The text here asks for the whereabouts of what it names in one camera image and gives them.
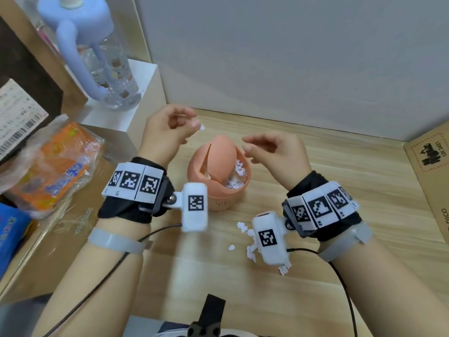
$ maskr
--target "fingernail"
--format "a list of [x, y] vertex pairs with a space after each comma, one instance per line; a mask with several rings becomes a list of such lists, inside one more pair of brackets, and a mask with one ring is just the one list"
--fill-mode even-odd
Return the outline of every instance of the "fingernail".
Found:
[[190, 124], [197, 130], [201, 127], [201, 122], [198, 119], [192, 119], [192, 122]]
[[251, 146], [249, 145], [249, 144], [245, 144], [244, 146], [243, 146], [243, 150], [245, 151], [245, 152], [250, 152], [251, 151]]

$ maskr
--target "bottle spout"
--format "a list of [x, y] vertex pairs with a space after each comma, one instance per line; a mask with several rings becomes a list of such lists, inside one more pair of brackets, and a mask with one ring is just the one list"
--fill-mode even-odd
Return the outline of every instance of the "bottle spout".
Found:
[[84, 5], [83, 0], [59, 0], [59, 5], [65, 9], [76, 9]]

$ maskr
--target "blue package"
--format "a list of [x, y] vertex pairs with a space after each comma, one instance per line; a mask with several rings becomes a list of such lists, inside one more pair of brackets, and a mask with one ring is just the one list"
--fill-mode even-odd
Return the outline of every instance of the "blue package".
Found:
[[0, 279], [30, 222], [31, 218], [20, 209], [0, 203]]

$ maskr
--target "black wristband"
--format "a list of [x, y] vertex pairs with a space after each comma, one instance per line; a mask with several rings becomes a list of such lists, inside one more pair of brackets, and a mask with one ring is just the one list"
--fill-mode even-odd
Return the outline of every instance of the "black wristband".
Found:
[[[321, 174], [318, 174], [315, 170], [312, 171], [309, 175], [307, 175], [300, 183], [298, 183], [292, 190], [287, 193], [287, 197], [294, 197], [298, 195], [302, 195], [312, 189], [318, 188], [323, 184], [326, 184], [328, 180]], [[340, 219], [337, 223], [333, 223], [332, 225], [328, 225], [326, 227], [320, 228], [315, 233], [313, 233], [312, 237], [317, 238], [318, 241], [323, 242], [330, 240], [342, 232], [347, 230], [349, 227], [354, 226], [362, 221], [359, 213], [355, 212], [347, 217]]]
[[[147, 165], [156, 169], [163, 170], [163, 176], [167, 175], [167, 171], [161, 165], [151, 162], [148, 159], [142, 157], [134, 157], [131, 160], [132, 163]], [[168, 191], [173, 192], [173, 186], [168, 189]], [[153, 209], [153, 204], [144, 204], [146, 208]], [[139, 209], [139, 203], [132, 200], [126, 200], [124, 198], [116, 198], [112, 196], [107, 196], [104, 200], [100, 210], [98, 211], [98, 218], [109, 219], [112, 217], [121, 217], [126, 220], [130, 220], [138, 223], [148, 224], [151, 222], [152, 216], [164, 215], [167, 211], [166, 207], [161, 207], [157, 214], [151, 215], [148, 212]]]

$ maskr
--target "gray wrist strap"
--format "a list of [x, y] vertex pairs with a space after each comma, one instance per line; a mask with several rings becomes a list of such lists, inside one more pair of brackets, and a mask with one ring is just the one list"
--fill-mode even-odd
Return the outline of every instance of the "gray wrist strap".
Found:
[[113, 251], [130, 254], [142, 254], [145, 249], [145, 242], [138, 242], [126, 236], [112, 234], [100, 228], [94, 228], [89, 235], [89, 241], [94, 246]]
[[362, 221], [358, 225], [349, 228], [340, 237], [337, 237], [337, 239], [327, 249], [319, 253], [318, 256], [326, 262], [332, 261], [356, 243], [367, 243], [372, 236], [373, 231], [364, 221]]

